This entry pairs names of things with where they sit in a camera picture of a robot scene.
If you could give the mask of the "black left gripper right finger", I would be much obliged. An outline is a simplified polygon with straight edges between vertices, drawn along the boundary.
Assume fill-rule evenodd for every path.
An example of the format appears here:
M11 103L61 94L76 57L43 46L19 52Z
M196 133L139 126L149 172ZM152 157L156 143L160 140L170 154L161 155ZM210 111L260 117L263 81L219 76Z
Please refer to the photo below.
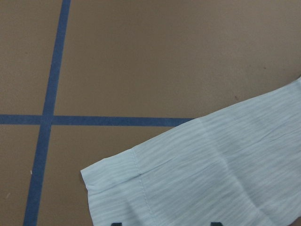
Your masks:
M210 226L222 226L221 222L211 222Z

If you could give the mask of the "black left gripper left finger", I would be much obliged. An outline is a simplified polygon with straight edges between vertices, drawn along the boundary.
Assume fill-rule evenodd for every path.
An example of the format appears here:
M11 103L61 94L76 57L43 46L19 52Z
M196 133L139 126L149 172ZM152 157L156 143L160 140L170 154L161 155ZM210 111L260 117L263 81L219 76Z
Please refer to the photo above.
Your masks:
M111 226L122 226L121 222L114 222L111 224Z

